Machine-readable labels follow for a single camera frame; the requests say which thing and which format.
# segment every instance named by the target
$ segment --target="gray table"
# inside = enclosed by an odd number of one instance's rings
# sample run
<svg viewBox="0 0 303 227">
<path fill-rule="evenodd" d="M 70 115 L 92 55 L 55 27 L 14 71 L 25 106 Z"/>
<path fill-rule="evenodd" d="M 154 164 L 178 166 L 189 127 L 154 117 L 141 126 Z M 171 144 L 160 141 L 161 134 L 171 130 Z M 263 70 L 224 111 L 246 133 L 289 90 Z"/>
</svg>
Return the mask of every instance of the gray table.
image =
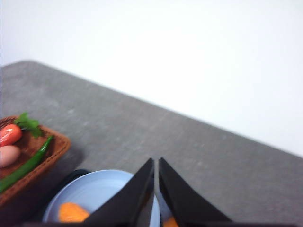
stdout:
<svg viewBox="0 0 303 227">
<path fill-rule="evenodd" d="M 23 111 L 67 135 L 72 146 L 42 181 L 0 211 L 2 224 L 22 221 L 76 168 L 134 173 L 149 157 L 164 157 L 235 221 L 303 226 L 299 157 L 32 61 L 1 69 L 1 117 Z"/>
</svg>

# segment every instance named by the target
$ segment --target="green pepper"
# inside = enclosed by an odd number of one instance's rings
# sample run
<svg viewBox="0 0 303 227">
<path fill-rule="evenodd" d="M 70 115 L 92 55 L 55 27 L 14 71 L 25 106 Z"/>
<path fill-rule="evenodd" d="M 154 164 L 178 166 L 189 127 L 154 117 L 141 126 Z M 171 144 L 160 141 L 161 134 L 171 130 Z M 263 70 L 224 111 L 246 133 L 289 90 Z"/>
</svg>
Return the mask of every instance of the green pepper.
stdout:
<svg viewBox="0 0 303 227">
<path fill-rule="evenodd" d="M 38 164 L 40 164 L 52 139 L 53 139 L 53 136 L 48 137 L 46 142 L 35 153 L 34 156 L 32 156 L 26 163 L 24 163 L 22 166 L 20 166 L 13 173 L 4 177 L 0 181 L 0 193 L 7 190 L 11 185 L 13 185 L 19 179 L 21 179 L 26 174 L 28 174 L 30 171 L 32 171 Z"/>
</svg>

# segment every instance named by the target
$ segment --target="wicker basket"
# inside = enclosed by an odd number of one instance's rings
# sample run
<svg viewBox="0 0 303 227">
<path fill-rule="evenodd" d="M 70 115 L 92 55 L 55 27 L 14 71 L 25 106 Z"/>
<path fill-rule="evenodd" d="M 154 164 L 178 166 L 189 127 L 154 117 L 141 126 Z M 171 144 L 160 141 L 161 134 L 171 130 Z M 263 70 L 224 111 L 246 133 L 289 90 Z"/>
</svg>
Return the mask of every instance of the wicker basket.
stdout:
<svg viewBox="0 0 303 227">
<path fill-rule="evenodd" d="M 18 116 L 10 116 L 1 119 L 0 128 L 2 129 L 4 126 L 13 123 L 17 117 Z M 30 132 L 28 131 L 22 132 L 21 139 L 14 144 L 20 148 L 22 153 L 16 162 L 0 169 L 1 179 L 11 174 L 26 161 L 28 161 L 41 148 L 48 136 L 54 135 L 54 139 L 52 140 L 43 161 L 34 170 L 29 172 L 14 185 L 0 194 L 0 207 L 2 207 L 12 198 L 16 197 L 17 194 L 25 190 L 30 184 L 38 180 L 71 146 L 71 142 L 66 136 L 42 125 L 39 127 L 43 132 L 43 136 L 37 139 L 31 136 Z"/>
</svg>

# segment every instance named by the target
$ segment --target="light blue bowl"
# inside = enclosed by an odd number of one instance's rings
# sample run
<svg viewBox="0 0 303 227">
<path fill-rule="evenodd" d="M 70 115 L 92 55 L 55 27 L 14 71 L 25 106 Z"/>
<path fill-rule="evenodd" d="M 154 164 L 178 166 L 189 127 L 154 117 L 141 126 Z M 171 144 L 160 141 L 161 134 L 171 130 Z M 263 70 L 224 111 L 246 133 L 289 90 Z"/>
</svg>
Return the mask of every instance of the light blue bowl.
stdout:
<svg viewBox="0 0 303 227">
<path fill-rule="evenodd" d="M 52 199 L 44 213 L 43 222 L 59 222 L 59 207 L 65 202 L 74 202 L 89 213 L 94 212 L 120 191 L 132 177 L 133 174 L 121 170 L 100 170 L 77 178 Z M 150 227 L 159 226 L 160 208 L 155 196 Z"/>
</svg>

